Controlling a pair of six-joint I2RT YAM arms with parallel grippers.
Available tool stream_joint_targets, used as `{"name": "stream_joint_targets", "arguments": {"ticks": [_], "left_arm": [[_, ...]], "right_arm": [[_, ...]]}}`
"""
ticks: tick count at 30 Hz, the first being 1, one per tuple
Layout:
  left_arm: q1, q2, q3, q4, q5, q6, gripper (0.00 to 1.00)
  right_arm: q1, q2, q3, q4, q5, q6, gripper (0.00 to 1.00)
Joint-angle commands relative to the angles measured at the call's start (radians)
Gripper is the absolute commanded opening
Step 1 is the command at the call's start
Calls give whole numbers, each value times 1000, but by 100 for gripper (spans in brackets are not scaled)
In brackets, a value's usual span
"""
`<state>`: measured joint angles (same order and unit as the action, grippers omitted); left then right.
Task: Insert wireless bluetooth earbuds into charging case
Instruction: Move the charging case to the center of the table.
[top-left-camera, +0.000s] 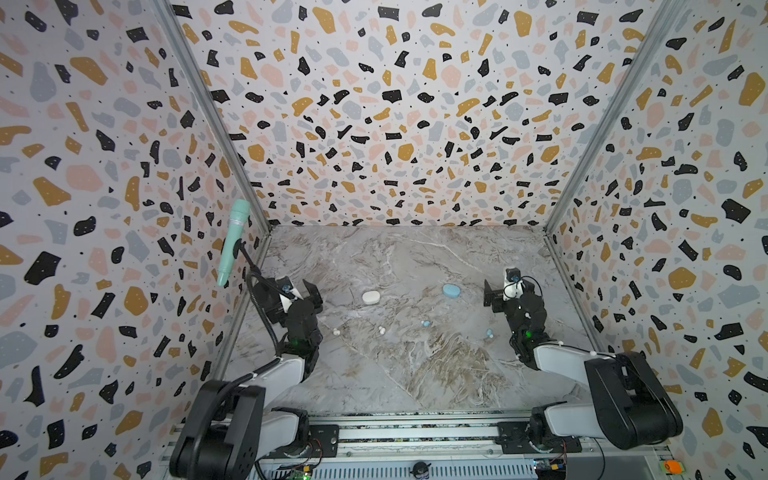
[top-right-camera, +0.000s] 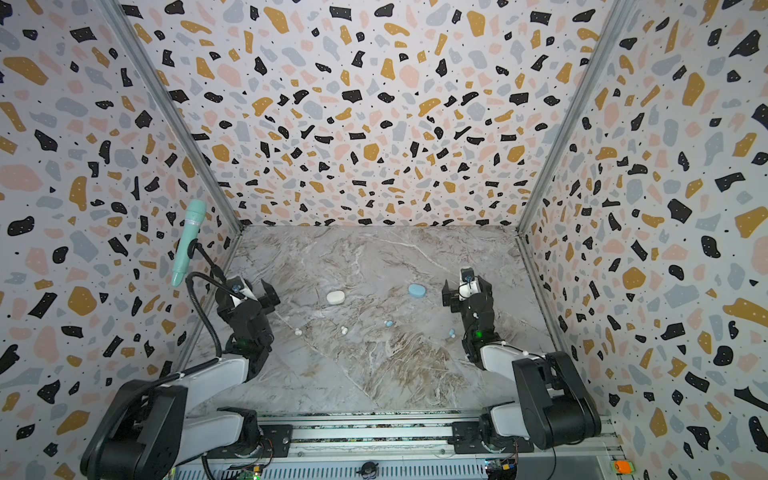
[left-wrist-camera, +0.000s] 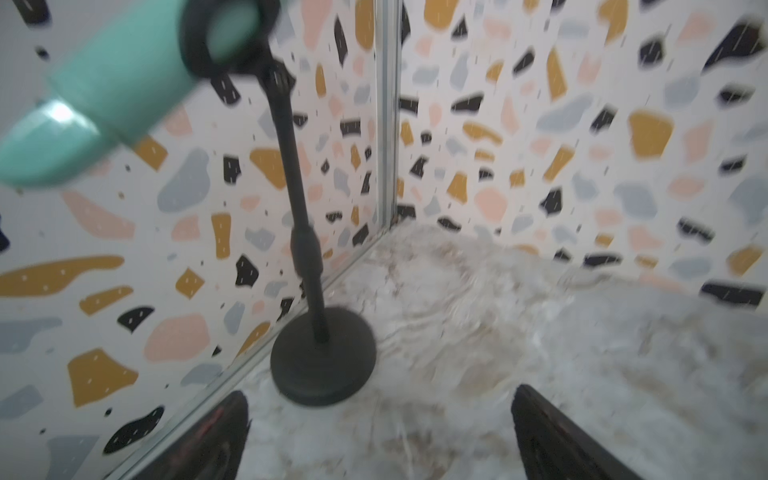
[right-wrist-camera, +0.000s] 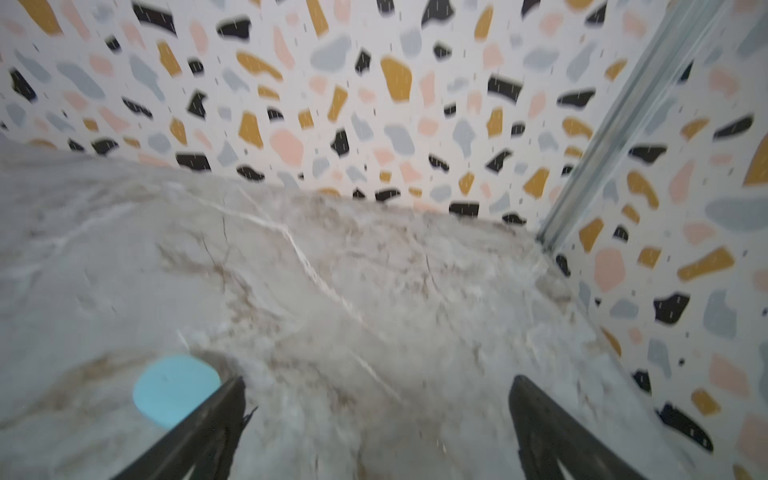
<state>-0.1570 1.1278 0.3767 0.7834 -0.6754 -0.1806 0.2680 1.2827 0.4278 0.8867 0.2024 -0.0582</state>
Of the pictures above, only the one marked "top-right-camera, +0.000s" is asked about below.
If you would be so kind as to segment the white earbud charging case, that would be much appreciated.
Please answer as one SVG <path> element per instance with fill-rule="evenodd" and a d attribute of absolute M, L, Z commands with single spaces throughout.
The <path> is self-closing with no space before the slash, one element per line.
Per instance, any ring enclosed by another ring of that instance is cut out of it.
<path fill-rule="evenodd" d="M 326 295 L 326 300 L 329 305 L 340 305 L 345 301 L 346 295 L 344 291 L 335 290 Z"/>

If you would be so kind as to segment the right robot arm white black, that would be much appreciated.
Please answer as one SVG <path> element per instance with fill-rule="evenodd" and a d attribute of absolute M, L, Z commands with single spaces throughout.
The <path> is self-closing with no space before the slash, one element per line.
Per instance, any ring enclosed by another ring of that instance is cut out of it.
<path fill-rule="evenodd" d="M 529 352 L 496 332 L 490 282 L 465 268 L 458 285 L 445 283 L 441 295 L 443 305 L 461 316 L 462 347 L 470 363 L 511 381 L 517 391 L 515 400 L 491 406 L 479 417 L 486 447 L 503 451 L 524 439 L 547 450 L 602 434 L 595 401 L 568 354 Z"/>

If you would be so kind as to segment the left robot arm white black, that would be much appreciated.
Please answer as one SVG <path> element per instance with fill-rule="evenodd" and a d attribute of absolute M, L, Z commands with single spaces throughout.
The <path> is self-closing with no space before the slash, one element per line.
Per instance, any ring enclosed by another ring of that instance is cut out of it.
<path fill-rule="evenodd" d="M 120 387 L 80 461 L 88 479 L 165 479 L 189 461 L 205 461 L 221 448 L 241 458 L 275 447 L 264 434 L 254 410 L 221 407 L 202 417 L 190 413 L 231 387 L 255 378 L 272 351 L 274 335 L 267 319 L 281 300 L 263 283 L 256 295 L 250 282 L 232 277 L 218 282 L 193 272 L 216 287 L 217 313 L 231 328 L 227 341 L 212 338 L 214 356 L 158 380 L 132 380 Z"/>

